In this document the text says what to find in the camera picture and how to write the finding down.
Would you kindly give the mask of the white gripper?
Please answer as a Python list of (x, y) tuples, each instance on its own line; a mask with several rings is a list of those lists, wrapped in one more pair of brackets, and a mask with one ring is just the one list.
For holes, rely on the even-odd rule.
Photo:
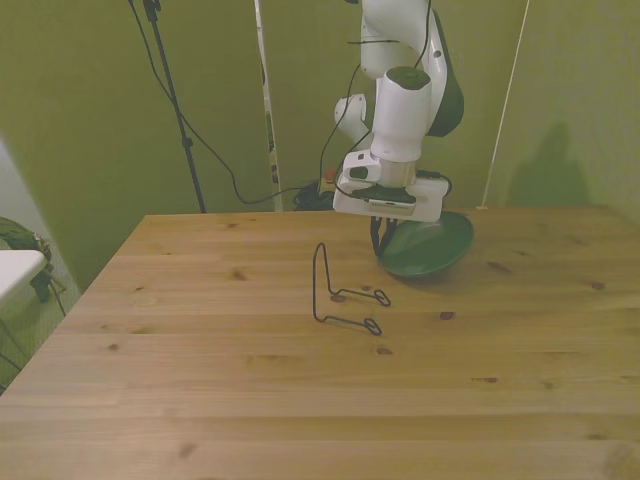
[[(372, 248), (377, 251), (389, 245), (396, 233), (398, 220), (437, 222), (447, 191), (448, 182), (441, 179), (417, 178), (411, 185), (393, 188), (341, 174), (333, 209), (339, 213), (372, 217), (370, 237)], [(379, 217), (387, 218), (384, 232), (380, 234)]]

